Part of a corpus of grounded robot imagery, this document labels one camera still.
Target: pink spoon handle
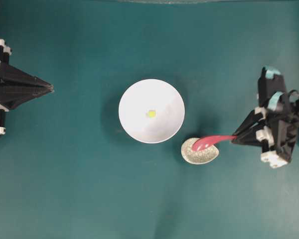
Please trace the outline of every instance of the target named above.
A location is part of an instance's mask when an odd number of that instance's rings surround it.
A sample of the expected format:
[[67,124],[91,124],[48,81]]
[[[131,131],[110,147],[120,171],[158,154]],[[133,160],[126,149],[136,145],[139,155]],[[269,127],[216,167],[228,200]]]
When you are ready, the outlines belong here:
[[231,136],[231,135],[212,135],[212,136],[206,136],[203,138],[200,138],[199,140],[197,140],[193,146],[192,146],[192,150],[193,151],[200,151],[203,149],[206,149],[216,143],[219,143],[221,141],[224,140],[233,140],[235,139],[236,136]]

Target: table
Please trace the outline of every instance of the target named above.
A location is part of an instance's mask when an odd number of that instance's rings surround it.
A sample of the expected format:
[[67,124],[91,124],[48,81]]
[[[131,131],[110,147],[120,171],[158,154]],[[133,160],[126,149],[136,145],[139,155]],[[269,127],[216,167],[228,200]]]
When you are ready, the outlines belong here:
[[[299,141],[277,170],[228,142],[206,165],[180,155],[189,137],[239,126],[264,65],[299,89],[299,0],[2,0],[0,38],[11,65],[55,87],[8,113],[0,239],[299,239]],[[124,90],[147,78],[185,102],[182,128],[160,144],[118,119]]]

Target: green tabletop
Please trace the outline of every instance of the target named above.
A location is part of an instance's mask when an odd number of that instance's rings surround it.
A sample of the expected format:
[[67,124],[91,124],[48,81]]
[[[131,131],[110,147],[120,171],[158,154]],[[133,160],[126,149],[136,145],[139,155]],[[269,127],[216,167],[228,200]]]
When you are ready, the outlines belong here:
[[[264,65],[299,89],[299,0],[1,0],[0,38],[12,65],[55,87],[7,114],[0,239],[299,239],[299,141],[276,170],[228,142],[206,165],[180,154],[189,137],[234,132]],[[118,119],[123,92],[147,78],[186,108],[159,144]]]

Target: bowl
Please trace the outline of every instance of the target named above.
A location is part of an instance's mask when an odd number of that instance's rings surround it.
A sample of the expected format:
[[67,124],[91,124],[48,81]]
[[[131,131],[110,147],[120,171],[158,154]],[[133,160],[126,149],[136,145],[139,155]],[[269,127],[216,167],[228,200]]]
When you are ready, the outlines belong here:
[[173,137],[183,124],[185,105],[169,83],[146,79],[122,95],[119,118],[123,129],[143,143],[160,143]]

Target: yellow object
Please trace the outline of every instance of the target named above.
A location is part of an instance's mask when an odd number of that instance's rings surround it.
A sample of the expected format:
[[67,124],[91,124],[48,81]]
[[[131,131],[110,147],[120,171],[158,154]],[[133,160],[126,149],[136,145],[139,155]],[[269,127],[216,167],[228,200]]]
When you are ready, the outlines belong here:
[[146,115],[150,118],[154,118],[156,116],[156,111],[149,111],[146,113]]

